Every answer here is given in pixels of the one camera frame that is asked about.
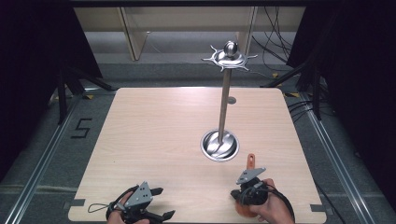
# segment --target hand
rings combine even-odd
[[[264,179],[263,182],[268,189],[275,187],[274,180]],[[292,224],[294,223],[288,207],[275,194],[269,192],[267,202],[261,205],[250,205],[249,210],[259,215],[259,221],[268,221],[271,224]]]
[[[120,203],[125,204],[128,198],[132,195],[132,193],[133,192],[129,192],[125,194],[125,196],[121,198]],[[107,224],[125,224],[125,222],[122,220],[121,213],[122,212],[118,210],[114,210],[112,213],[110,213],[110,216],[108,216]],[[134,224],[149,224],[149,220],[148,219],[138,220]]]

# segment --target orange object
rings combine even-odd
[[[247,155],[247,170],[252,170],[256,167],[256,157],[253,153]],[[250,212],[248,205],[242,205],[235,200],[235,210],[242,217],[256,217],[256,213]]]

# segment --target light wood tabletop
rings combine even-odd
[[[217,162],[201,150],[203,136],[219,127],[221,88],[119,89],[107,114],[75,200],[72,221],[106,221],[106,209],[88,213],[93,203],[114,201],[143,181],[163,188],[148,206],[161,215],[176,210],[170,223],[257,223],[234,210],[231,190],[246,169],[249,153],[260,179],[273,178],[290,200],[297,223],[324,223],[312,212],[321,204],[284,97],[278,89],[231,88],[225,130],[239,141],[238,154]]]

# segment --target person's left hand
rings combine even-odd
[[[132,194],[133,194],[133,192],[129,192],[129,193],[125,194],[125,196],[123,196],[121,198],[120,203],[125,204],[126,201],[128,200],[128,198]],[[125,224],[125,222],[122,220],[121,213],[122,212],[119,210],[114,210],[113,212],[111,212],[110,216],[108,216],[107,224]],[[134,224],[149,224],[149,220],[148,219],[138,220]]]

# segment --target silver ball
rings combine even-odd
[[[238,45],[233,41],[228,41],[224,46],[224,53],[227,57],[233,57],[235,53],[238,51]]]

